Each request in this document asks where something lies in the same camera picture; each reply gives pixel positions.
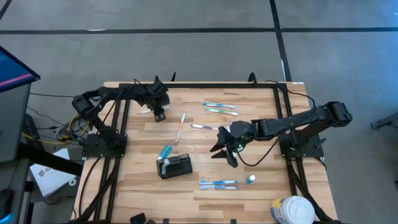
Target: table leg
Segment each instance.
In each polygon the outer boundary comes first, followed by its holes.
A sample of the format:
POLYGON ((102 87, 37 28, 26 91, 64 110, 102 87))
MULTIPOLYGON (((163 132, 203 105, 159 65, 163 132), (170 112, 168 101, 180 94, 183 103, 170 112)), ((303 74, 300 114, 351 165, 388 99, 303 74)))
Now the table leg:
POLYGON ((55 156, 49 152, 36 149, 35 147, 28 146, 24 143, 19 143, 17 159, 28 158, 33 163, 40 164, 66 172, 68 174, 73 174, 80 176, 83 170, 83 166, 77 164, 76 162, 69 161, 59 156, 55 156))

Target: blue toothbrush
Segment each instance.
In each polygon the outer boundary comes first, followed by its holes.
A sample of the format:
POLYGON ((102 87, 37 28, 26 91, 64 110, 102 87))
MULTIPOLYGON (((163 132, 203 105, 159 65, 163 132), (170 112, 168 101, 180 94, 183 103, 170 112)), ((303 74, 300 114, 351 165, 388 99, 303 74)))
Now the blue toothbrush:
POLYGON ((205 185, 205 184, 236 184, 238 183, 237 180, 219 180, 219 181, 204 181, 201 180, 199 181, 200 185, 205 185))
POLYGON ((235 186, 219 186, 219 185, 202 185, 200 186, 201 190, 209 190, 209 189, 226 189, 226 190, 238 190, 239 187, 235 186))

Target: monitor screen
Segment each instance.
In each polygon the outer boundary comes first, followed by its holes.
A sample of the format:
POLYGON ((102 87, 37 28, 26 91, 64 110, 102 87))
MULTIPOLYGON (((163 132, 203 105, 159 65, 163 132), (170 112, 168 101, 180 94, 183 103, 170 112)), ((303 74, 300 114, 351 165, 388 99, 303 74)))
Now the monitor screen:
POLYGON ((0 92, 6 91, 40 78, 38 74, 12 56, 0 49, 0 92))

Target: white jar lid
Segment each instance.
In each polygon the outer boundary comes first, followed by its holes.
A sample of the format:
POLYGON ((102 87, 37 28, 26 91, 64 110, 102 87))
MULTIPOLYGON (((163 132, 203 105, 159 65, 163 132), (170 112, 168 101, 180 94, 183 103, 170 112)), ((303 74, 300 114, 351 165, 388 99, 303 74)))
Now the white jar lid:
POLYGON ((291 196, 284 201, 283 213, 291 224, 311 224, 315 219, 315 210, 304 197, 291 196))

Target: small bottle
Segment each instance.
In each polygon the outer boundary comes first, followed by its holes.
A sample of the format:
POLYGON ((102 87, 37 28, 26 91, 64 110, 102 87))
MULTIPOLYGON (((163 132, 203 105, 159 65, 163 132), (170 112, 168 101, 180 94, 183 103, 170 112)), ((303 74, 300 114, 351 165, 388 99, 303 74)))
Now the small bottle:
POLYGON ((246 178, 246 183, 251 184, 253 181, 256 179, 255 175, 250 175, 249 177, 246 178))

